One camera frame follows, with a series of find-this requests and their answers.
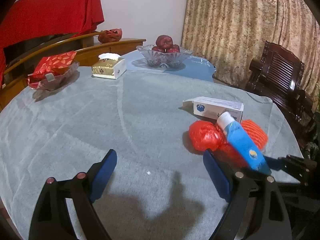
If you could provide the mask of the beige patterned curtain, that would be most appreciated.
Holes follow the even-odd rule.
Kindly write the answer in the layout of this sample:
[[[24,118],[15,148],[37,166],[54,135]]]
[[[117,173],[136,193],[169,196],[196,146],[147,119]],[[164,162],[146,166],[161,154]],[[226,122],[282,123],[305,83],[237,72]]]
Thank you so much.
[[[242,87],[249,64],[266,41],[304,64],[301,86],[315,97],[319,84],[319,24],[303,0],[187,0],[182,46],[216,66],[216,77]]]

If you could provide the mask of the red ornament on sideboard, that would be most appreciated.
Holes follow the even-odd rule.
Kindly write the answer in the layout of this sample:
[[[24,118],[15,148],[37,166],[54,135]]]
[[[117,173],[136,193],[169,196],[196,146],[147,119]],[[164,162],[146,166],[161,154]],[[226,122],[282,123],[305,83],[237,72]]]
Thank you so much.
[[[98,35],[100,43],[118,42],[122,38],[122,29],[104,30]]]

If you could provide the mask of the blue toothpaste tube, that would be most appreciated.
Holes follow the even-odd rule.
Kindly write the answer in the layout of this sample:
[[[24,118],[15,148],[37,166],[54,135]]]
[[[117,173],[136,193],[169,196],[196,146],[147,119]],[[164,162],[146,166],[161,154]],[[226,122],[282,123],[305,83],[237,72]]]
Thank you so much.
[[[227,141],[243,157],[249,168],[271,175],[271,170],[259,148],[229,112],[222,113],[217,119],[217,124],[223,130]]]

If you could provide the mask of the red snack packet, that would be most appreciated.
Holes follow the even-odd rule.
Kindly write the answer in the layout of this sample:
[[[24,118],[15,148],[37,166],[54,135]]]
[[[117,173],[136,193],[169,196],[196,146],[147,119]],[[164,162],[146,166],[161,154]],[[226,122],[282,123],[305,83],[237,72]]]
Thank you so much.
[[[55,76],[62,75],[69,69],[75,56],[76,51],[73,50],[57,55],[45,56],[39,61],[34,72],[28,76],[40,81],[48,73],[53,73]]]

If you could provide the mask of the red apples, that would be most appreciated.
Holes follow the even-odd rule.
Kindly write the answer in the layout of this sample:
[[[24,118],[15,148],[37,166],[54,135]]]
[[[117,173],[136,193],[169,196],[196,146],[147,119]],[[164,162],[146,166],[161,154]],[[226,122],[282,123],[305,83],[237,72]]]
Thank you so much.
[[[173,39],[168,35],[160,35],[157,37],[156,45],[151,50],[161,53],[179,53],[180,47],[174,44]]]

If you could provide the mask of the gold tissue box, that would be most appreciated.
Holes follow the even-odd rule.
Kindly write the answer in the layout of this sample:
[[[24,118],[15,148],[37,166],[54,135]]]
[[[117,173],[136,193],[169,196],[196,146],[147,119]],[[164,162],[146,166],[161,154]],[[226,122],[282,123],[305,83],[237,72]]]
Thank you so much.
[[[116,53],[103,53],[92,66],[94,77],[116,80],[126,72],[126,60]]]

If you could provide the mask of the red cloth cover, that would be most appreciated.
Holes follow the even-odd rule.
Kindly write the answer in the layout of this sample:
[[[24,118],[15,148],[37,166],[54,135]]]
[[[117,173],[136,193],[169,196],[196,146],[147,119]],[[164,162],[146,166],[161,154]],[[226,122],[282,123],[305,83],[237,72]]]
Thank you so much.
[[[36,37],[91,33],[103,21],[101,0],[18,0],[1,23],[1,48]]]

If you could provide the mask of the glass fruit bowl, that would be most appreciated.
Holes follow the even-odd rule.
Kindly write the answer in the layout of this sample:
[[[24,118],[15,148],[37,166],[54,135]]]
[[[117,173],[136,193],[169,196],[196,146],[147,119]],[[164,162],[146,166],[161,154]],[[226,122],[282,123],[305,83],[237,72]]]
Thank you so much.
[[[136,49],[144,56],[147,63],[151,67],[161,68],[178,68],[184,60],[191,57],[192,50],[180,48],[179,53],[161,53],[151,50],[153,45],[136,46]]]

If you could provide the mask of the blue plastic bag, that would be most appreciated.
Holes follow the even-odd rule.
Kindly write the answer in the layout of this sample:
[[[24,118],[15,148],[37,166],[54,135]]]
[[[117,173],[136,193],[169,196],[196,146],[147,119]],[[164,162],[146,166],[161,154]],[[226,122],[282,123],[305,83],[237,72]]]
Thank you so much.
[[[196,56],[185,59],[173,68],[166,65],[152,67],[148,64],[146,58],[137,50],[124,54],[122,57],[126,60],[127,70],[168,73],[212,82],[216,72],[216,67],[207,59]]]

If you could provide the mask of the red crumpled plastic bag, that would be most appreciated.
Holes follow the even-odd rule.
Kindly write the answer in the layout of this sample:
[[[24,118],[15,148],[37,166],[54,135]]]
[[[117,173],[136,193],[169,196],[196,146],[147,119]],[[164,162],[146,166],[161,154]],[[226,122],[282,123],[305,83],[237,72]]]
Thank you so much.
[[[197,151],[217,150],[224,142],[225,135],[221,128],[210,121],[199,120],[189,126],[189,138]]]

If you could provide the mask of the white toothpaste box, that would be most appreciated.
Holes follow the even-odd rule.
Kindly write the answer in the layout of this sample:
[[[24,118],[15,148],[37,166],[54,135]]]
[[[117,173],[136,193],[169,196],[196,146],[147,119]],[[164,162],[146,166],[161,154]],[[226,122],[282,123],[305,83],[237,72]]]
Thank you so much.
[[[229,112],[236,121],[240,122],[242,120],[244,104],[235,101],[199,96],[193,99],[184,100],[182,102],[182,108],[187,110],[192,109],[194,115],[213,120],[217,120],[222,113]]]

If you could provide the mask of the light blue tablecloth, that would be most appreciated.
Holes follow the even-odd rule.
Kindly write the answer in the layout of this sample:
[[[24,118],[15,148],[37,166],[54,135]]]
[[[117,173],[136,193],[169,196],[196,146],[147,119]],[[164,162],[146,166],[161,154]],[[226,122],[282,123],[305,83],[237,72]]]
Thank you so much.
[[[182,102],[198,96],[242,102],[268,135],[265,155],[301,154],[267,98],[160,72],[100,79],[80,67],[61,89],[25,88],[1,111],[1,199],[22,238],[47,178],[71,179],[114,149],[115,171],[94,203],[113,239],[208,239],[227,204],[188,137],[196,116]]]

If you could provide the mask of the orange foam net right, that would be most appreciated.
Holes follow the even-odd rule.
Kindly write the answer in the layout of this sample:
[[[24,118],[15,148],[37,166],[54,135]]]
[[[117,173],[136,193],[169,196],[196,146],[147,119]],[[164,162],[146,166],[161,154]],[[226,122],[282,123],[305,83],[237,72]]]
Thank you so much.
[[[269,166],[261,150],[266,146],[268,136],[252,120],[237,122],[234,119],[217,120],[224,138],[220,149],[240,167],[249,168],[268,173]]]

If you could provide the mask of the wooden sideboard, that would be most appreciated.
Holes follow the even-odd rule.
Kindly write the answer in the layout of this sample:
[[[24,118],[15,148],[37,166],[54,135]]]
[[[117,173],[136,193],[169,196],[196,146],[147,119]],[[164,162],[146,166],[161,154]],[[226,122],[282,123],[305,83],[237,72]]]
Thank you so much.
[[[73,36],[67,34],[54,37],[48,42],[36,46],[9,62],[4,69],[1,83],[1,109],[25,87],[27,76],[34,72],[39,62],[45,57],[49,58],[49,65],[60,66],[63,63],[78,62],[80,66],[91,66],[98,61],[102,53],[116,53],[124,55],[136,50],[136,46],[146,42],[144,38],[121,38],[119,41],[101,43],[98,37],[104,32]]]

